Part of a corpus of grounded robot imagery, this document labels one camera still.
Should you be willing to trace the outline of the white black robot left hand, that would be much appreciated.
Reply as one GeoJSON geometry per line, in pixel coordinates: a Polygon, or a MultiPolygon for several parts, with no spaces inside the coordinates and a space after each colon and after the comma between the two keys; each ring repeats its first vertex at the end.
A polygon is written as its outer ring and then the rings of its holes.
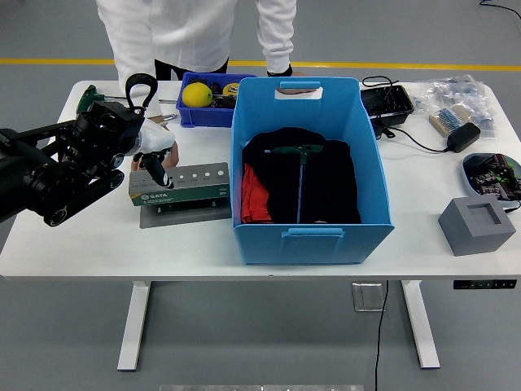
{"type": "Polygon", "coordinates": [[[164,158],[174,144],[175,136],[162,125],[146,119],[132,150],[131,170],[145,169],[160,186],[172,189],[173,183],[163,166],[164,158]]]}

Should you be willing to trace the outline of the person's left hand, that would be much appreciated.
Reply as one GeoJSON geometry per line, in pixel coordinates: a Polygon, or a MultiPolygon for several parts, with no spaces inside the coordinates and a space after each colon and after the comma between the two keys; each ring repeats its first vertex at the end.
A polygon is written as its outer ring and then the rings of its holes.
{"type": "Polygon", "coordinates": [[[285,95],[312,94],[319,90],[321,82],[305,72],[294,72],[287,80],[280,81],[276,91],[285,95]]]}

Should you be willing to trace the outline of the person's right hand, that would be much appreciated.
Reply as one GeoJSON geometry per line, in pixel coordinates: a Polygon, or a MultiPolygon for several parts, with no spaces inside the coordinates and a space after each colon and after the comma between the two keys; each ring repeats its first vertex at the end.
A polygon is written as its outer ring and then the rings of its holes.
{"type": "Polygon", "coordinates": [[[165,168],[171,168],[177,166],[179,162],[178,145],[176,142],[173,143],[169,152],[165,155],[162,161],[162,166],[165,168]]]}

